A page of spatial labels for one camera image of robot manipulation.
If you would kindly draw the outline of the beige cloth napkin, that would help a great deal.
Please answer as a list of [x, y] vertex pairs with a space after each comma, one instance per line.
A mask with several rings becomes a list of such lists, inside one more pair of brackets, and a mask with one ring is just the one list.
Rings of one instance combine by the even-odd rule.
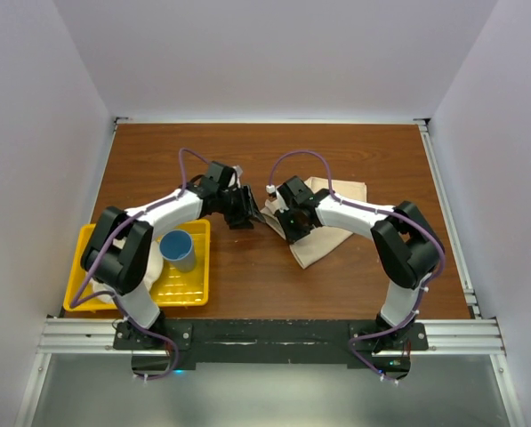
[[[361, 202], [367, 201], [367, 186], [364, 182], [356, 181], [332, 181], [334, 190], [341, 196], [353, 198]], [[261, 209], [266, 223], [282, 238], [286, 239], [285, 232], [274, 215], [278, 209], [277, 201], [265, 202]], [[318, 262], [329, 255], [334, 249], [348, 239], [352, 233], [347, 230], [323, 226], [313, 229], [310, 234], [288, 247], [294, 259], [302, 269], [307, 269], [310, 265]]]

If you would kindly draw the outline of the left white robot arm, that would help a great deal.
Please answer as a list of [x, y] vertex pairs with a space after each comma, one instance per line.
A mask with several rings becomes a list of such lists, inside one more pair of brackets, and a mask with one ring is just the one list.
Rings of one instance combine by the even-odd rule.
[[151, 243], [185, 222], [220, 214], [232, 230], [250, 230], [265, 222], [251, 187], [242, 184], [241, 169], [213, 161], [206, 172], [166, 197], [122, 210], [106, 208], [95, 224], [82, 253], [84, 281], [70, 302], [83, 304], [90, 280], [106, 287], [103, 292], [126, 318], [133, 338], [145, 349], [173, 345], [165, 330], [165, 315], [143, 284]]

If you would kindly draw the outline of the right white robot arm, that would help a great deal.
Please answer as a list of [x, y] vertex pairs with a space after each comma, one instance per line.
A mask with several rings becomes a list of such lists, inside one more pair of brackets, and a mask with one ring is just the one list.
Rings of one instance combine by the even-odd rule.
[[332, 227], [373, 241], [384, 272], [390, 280], [385, 302], [371, 334], [350, 340], [378, 340], [389, 350], [408, 338], [407, 328], [419, 314], [429, 282], [445, 267], [445, 250], [417, 206], [374, 205], [344, 197], [332, 186], [312, 191], [294, 176], [279, 186], [266, 186], [278, 209], [275, 216], [289, 243], [314, 229]]

